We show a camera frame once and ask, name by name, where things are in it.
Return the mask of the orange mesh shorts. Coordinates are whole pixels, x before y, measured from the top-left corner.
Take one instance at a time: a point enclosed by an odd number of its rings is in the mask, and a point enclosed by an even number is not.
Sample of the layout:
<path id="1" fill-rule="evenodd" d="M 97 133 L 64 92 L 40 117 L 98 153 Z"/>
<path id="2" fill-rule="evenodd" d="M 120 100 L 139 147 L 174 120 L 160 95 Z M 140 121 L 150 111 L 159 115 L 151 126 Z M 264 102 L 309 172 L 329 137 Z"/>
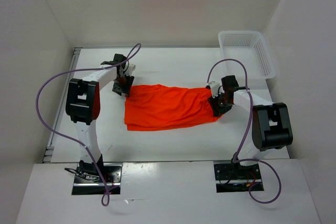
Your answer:
<path id="1" fill-rule="evenodd" d="M 162 131 L 213 123 L 206 88 L 167 87 L 161 84 L 131 88 L 125 101 L 124 123 L 129 131 Z"/>

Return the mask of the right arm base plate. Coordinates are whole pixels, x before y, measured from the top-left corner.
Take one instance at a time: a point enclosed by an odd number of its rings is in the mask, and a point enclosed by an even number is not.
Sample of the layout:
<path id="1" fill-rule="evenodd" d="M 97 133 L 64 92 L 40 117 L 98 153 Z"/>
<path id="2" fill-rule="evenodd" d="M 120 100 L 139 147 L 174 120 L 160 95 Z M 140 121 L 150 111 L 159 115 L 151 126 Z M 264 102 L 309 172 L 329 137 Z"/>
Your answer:
<path id="1" fill-rule="evenodd" d="M 214 174 L 217 193 L 264 191 L 261 173 L 257 164 L 241 166 L 232 162 L 215 162 Z"/>

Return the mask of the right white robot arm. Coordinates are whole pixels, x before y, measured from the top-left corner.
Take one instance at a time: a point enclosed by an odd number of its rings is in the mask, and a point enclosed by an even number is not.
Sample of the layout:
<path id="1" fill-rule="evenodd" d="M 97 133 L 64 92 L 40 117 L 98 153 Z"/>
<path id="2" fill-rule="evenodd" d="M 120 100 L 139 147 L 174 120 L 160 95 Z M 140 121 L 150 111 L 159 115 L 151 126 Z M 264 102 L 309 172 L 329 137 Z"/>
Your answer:
<path id="1" fill-rule="evenodd" d="M 234 75 L 223 77 L 221 82 L 209 82 L 206 88 L 211 91 L 208 102 L 214 117 L 224 115 L 233 106 L 249 112 L 244 142 L 240 143 L 230 166 L 235 178 L 243 178 L 250 166 L 273 150 L 292 144 L 293 133 L 286 104 L 273 103 L 251 93 L 246 87 L 240 87 Z"/>

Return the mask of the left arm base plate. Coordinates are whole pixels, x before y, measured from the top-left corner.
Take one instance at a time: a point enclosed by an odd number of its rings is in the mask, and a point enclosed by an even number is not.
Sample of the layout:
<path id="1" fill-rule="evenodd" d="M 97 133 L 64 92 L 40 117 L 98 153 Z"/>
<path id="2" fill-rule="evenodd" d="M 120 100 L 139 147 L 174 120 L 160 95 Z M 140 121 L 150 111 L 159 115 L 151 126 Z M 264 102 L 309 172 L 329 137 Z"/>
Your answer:
<path id="1" fill-rule="evenodd" d="M 110 195 L 119 195 L 121 190 L 122 164 L 104 163 L 103 176 Z M 98 174 L 91 175 L 80 171 L 79 164 L 76 169 L 65 168 L 66 171 L 74 174 L 72 195 L 103 195 L 106 191 L 104 184 Z"/>

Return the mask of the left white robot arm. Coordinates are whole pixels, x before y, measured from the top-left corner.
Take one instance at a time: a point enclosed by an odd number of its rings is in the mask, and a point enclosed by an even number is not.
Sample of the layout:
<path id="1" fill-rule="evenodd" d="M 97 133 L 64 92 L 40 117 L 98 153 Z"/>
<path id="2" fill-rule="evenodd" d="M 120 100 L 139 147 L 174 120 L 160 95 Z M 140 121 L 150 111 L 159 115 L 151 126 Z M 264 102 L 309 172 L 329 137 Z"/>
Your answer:
<path id="1" fill-rule="evenodd" d="M 134 81 L 135 65 L 122 54 L 115 54 L 112 61 L 104 61 L 101 67 L 82 79 L 69 81 L 66 114 L 74 123 L 81 157 L 79 173 L 86 174 L 93 182 L 105 175 L 102 153 L 98 146 L 96 120 L 100 114 L 100 91 L 113 82 L 112 91 L 128 97 Z"/>

